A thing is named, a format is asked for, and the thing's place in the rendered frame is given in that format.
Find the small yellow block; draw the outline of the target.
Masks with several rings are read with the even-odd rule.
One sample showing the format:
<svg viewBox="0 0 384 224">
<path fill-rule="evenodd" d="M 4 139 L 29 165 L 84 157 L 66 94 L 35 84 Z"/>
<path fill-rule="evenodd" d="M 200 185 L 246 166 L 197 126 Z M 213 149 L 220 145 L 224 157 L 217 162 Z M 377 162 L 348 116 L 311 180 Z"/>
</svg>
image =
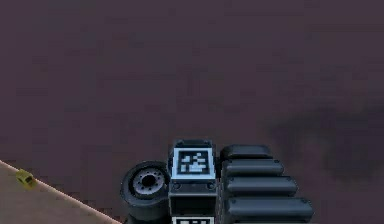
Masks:
<svg viewBox="0 0 384 224">
<path fill-rule="evenodd" d="M 25 189 L 33 189 L 36 186 L 36 180 L 34 176 L 26 170 L 19 169 L 15 176 Z"/>
</svg>

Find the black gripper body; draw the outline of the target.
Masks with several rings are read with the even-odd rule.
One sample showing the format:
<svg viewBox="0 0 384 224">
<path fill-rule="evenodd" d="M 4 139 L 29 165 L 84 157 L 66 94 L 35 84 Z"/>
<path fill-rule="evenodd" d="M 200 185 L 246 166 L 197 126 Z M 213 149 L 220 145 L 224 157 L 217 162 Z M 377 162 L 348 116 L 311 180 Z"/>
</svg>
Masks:
<svg viewBox="0 0 384 224">
<path fill-rule="evenodd" d="M 131 168 L 120 185 L 127 217 L 123 224 L 170 224 L 166 163 L 144 161 Z"/>
</svg>

